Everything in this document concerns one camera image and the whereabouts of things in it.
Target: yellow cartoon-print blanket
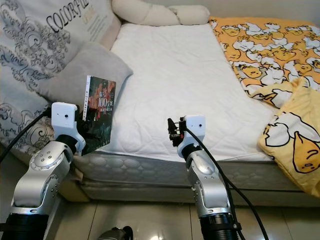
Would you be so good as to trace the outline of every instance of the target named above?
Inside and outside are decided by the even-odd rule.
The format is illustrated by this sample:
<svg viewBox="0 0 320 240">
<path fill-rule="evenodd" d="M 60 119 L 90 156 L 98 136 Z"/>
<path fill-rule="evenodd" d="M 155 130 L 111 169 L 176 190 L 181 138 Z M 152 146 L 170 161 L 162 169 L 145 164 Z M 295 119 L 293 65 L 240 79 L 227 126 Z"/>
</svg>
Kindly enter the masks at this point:
<svg viewBox="0 0 320 240">
<path fill-rule="evenodd" d="M 248 96 L 280 109 L 258 145 L 320 197 L 320 29 L 276 18 L 211 17 L 210 24 Z"/>
</svg>

